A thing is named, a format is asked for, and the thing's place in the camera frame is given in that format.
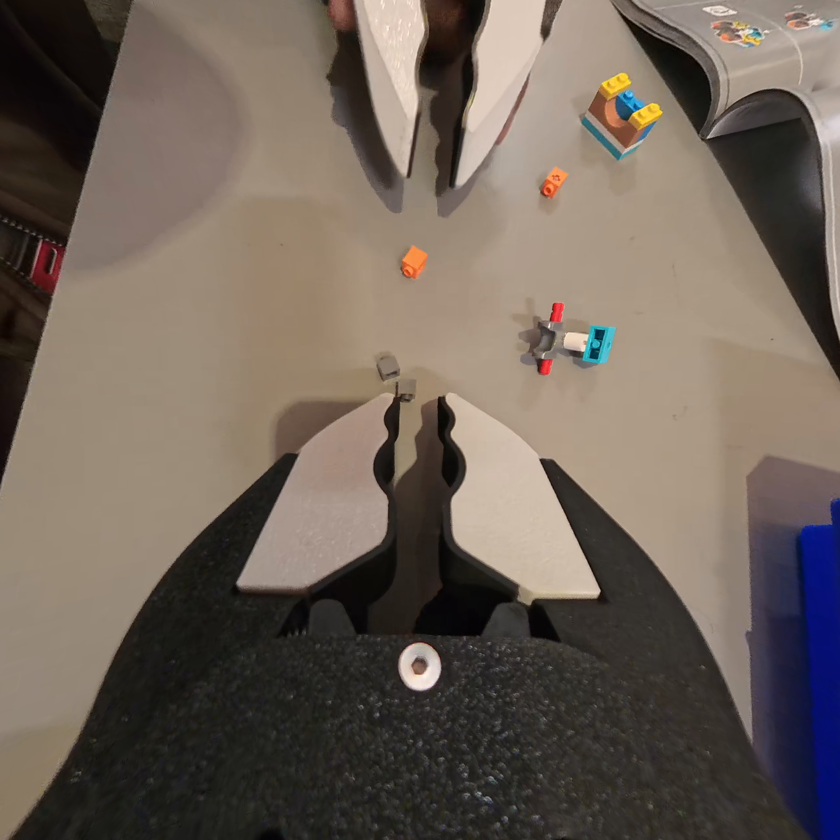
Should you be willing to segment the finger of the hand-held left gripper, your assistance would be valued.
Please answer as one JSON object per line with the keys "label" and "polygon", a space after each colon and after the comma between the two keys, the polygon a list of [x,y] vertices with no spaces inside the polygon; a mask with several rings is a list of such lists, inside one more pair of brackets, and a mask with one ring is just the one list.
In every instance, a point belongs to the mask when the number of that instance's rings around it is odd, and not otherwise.
{"label": "finger of the hand-held left gripper", "polygon": [[493,151],[544,41],[544,1],[488,1],[464,64],[449,186],[464,187]]}
{"label": "finger of the hand-held left gripper", "polygon": [[355,1],[364,72],[384,147],[410,177],[419,120],[419,67],[428,24],[422,1]]}

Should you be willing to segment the grey instruction booklet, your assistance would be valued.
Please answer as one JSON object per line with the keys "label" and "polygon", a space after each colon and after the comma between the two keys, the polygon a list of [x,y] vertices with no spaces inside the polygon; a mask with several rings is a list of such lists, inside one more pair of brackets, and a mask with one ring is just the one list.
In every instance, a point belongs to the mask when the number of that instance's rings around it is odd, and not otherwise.
{"label": "grey instruction booklet", "polygon": [[615,1],[839,375],[838,2]]}

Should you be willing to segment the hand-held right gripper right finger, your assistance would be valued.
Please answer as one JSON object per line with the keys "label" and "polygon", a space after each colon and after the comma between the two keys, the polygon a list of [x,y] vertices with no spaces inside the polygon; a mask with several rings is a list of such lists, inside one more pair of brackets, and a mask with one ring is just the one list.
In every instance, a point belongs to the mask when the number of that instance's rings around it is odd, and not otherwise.
{"label": "hand-held right gripper right finger", "polygon": [[601,588],[537,452],[453,392],[437,400],[437,433],[447,490],[441,582],[524,605],[597,600]]}

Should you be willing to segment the person's brown hooded jacket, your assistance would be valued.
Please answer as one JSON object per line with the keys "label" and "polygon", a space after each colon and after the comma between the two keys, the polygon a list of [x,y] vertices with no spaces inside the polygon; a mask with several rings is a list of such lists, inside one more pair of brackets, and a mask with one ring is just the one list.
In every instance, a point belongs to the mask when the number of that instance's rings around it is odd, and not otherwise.
{"label": "person's brown hooded jacket", "polygon": [[1,2],[2,471],[131,6]]}

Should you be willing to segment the teal grey red brick assembly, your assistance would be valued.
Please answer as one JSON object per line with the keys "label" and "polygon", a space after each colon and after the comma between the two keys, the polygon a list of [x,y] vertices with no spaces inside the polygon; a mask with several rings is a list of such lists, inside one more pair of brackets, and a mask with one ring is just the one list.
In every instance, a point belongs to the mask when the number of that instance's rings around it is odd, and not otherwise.
{"label": "teal grey red brick assembly", "polygon": [[546,319],[534,319],[518,335],[527,344],[524,353],[540,376],[550,375],[553,363],[560,358],[572,359],[584,367],[605,364],[610,358],[615,328],[592,324],[587,331],[574,331],[565,324],[564,312],[564,302],[555,301]]}

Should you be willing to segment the blue plastic bin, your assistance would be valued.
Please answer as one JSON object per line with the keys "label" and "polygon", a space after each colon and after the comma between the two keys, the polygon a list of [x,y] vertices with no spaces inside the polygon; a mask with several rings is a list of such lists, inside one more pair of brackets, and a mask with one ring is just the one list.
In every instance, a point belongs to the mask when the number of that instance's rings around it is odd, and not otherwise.
{"label": "blue plastic bin", "polygon": [[839,499],[799,537],[818,838],[839,838]]}

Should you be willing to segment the multicoloured toy brick assembly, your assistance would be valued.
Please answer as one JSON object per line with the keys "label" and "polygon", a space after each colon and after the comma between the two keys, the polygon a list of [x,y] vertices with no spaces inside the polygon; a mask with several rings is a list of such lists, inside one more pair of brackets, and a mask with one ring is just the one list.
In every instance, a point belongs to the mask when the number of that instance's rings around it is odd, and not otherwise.
{"label": "multicoloured toy brick assembly", "polygon": [[581,114],[581,123],[613,159],[621,161],[635,152],[662,116],[662,108],[639,99],[630,76],[621,72],[602,82]]}

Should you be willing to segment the grey desk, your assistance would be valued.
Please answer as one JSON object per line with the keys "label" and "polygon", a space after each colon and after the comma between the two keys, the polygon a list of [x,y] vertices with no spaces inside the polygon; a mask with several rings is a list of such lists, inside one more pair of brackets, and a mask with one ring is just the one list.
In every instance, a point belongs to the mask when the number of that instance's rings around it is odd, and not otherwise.
{"label": "grey desk", "polygon": [[[384,184],[363,72],[318,2],[136,2],[2,489],[2,838],[80,733],[178,555],[283,452],[418,385],[397,443],[400,567],[434,593],[434,407],[455,392],[556,459],[685,600],[749,735],[787,630],[752,515],[837,492],[838,380],[709,146],[609,2],[563,3],[512,131],[437,194],[458,97],[425,91]],[[625,72],[663,111],[616,161],[581,114]],[[554,167],[569,177],[554,198]],[[428,254],[417,279],[411,246]],[[518,335],[565,304],[608,362],[540,376]]]}

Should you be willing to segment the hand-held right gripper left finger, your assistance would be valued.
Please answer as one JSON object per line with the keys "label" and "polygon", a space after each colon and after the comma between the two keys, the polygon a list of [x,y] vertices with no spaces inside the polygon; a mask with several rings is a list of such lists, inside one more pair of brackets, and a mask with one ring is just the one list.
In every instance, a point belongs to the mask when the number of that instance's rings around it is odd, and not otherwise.
{"label": "hand-held right gripper left finger", "polygon": [[333,599],[362,613],[388,591],[399,422],[398,400],[381,393],[287,460],[285,483],[238,577],[240,592]]}

